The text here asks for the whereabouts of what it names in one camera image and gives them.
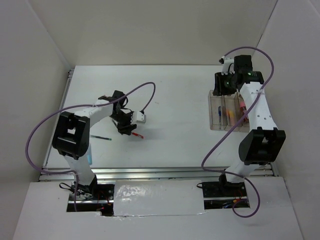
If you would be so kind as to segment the red gel pen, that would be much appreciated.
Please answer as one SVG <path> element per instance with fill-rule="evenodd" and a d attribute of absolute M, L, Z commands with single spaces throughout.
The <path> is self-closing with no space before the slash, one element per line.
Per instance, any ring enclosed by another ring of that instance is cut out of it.
<path fill-rule="evenodd" d="M 135 132 L 132 132 L 131 134 L 132 134 L 133 136 L 135 136 L 135 137 L 139 137 L 139 138 L 141 138 L 141 139 L 144 139 L 144 136 L 141 135 L 141 134 L 138 134 L 138 133 L 135 133 Z"/>

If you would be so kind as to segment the green gel pen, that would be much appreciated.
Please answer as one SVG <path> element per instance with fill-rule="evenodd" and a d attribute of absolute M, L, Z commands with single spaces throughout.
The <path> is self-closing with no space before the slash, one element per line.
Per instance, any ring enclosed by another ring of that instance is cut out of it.
<path fill-rule="evenodd" d="M 103 136 L 98 136 L 98 135 L 90 135 L 91 138 L 95 138 L 95 139 L 102 139 L 102 140 L 106 140 L 106 141 L 112 141 L 112 138 L 109 137 L 103 137 Z"/>

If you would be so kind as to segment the blue gel pen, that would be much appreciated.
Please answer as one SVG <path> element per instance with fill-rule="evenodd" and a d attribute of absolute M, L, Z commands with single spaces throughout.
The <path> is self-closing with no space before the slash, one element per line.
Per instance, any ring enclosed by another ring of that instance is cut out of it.
<path fill-rule="evenodd" d="M 222 129 L 222 106 L 218 107 L 219 129 Z"/>

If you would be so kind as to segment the pink cap highlighter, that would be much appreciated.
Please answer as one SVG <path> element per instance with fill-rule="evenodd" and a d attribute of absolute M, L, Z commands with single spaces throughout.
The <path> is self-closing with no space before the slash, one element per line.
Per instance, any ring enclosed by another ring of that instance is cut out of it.
<path fill-rule="evenodd" d="M 244 115 L 247 112 L 247 107 L 246 107 L 246 104 L 245 104 L 243 99 L 239 100 L 239 108 L 240 108 L 240 112 L 241 112 L 242 115 Z M 249 123 L 249 117 L 246 116 L 244 118 L 243 122 L 248 124 Z"/>

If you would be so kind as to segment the yellow cap highlighter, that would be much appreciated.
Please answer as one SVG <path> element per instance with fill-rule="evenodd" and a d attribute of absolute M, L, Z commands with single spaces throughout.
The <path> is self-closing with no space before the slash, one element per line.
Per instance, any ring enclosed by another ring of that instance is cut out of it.
<path fill-rule="evenodd" d="M 234 114 L 234 112 L 232 111 L 231 113 L 230 113 L 230 115 L 231 115 L 231 126 L 234 126 L 235 124 L 236 124 L 236 118 L 235 118 L 235 114 Z"/>

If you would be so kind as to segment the orange cap highlighter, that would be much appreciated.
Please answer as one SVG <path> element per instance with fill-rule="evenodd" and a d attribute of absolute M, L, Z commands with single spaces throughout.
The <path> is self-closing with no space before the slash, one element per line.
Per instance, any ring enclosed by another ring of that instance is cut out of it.
<path fill-rule="evenodd" d="M 231 122 L 231 113 L 232 113 L 232 111 L 230 111 L 229 109 L 226 109 L 227 124 L 228 124 L 229 126 L 232 125 L 232 122 Z"/>

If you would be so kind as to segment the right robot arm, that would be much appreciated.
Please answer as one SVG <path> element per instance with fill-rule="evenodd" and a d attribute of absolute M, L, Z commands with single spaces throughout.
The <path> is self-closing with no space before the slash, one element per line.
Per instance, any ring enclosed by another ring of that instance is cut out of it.
<path fill-rule="evenodd" d="M 222 70 L 214 75 L 216 97 L 239 93 L 246 111 L 242 118 L 248 121 L 249 132 L 240 142 L 238 159 L 226 169 L 218 190 L 223 196 L 230 196 L 236 184 L 244 182 L 251 172 L 273 163 L 286 139 L 284 130 L 278 129 L 267 103 L 264 78 L 253 69 L 250 55 L 222 58 Z"/>

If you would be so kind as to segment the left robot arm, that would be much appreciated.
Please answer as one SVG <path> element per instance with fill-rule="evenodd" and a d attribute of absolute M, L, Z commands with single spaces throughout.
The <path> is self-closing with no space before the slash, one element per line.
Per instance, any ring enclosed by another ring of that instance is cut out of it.
<path fill-rule="evenodd" d="M 138 122 L 145 122 L 141 111 L 124 112 L 128 98 L 121 91 L 112 96 L 101 96 L 93 106 L 76 112 L 64 111 L 59 115 L 53 135 L 52 147 L 67 161 L 70 169 L 76 172 L 75 183 L 81 194 L 88 200 L 97 197 L 99 187 L 97 176 L 90 167 L 90 129 L 104 118 L 110 117 L 117 131 L 131 135 Z"/>

